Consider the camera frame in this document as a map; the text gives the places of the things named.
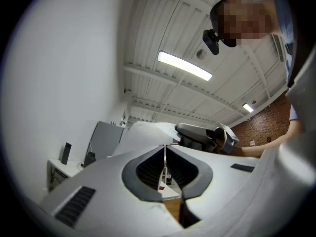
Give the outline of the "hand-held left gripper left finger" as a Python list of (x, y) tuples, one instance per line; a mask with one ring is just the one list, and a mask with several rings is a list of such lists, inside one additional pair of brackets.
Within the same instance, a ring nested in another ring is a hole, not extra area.
[(41, 208), (78, 236), (165, 237), (183, 230), (158, 192), (164, 146), (98, 160), (66, 179)]

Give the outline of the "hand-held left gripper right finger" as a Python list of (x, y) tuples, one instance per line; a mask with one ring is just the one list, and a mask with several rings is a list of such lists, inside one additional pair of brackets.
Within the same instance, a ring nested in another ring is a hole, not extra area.
[(237, 197), (259, 160), (172, 145), (166, 147), (166, 161), (182, 191), (182, 229), (171, 236), (232, 236), (245, 210)]

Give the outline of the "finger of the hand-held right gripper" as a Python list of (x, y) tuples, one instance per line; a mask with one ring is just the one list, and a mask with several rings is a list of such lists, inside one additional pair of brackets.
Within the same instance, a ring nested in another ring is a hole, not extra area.
[(214, 139), (215, 132), (204, 127), (179, 123), (176, 125), (176, 131), (183, 136), (191, 139)]
[(181, 146), (198, 150), (198, 151), (203, 151), (203, 152), (209, 152), (212, 153), (215, 148), (217, 147), (217, 144), (208, 139), (207, 137), (202, 137), (202, 136), (183, 136), (181, 138)]

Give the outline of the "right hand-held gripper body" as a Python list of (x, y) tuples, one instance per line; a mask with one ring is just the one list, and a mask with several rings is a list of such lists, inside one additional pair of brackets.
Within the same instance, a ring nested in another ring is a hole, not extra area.
[(239, 139), (234, 132), (226, 125), (219, 123), (219, 126), (215, 129), (216, 142), (221, 141), (222, 145), (219, 153), (224, 155), (230, 155), (233, 147), (239, 143)]

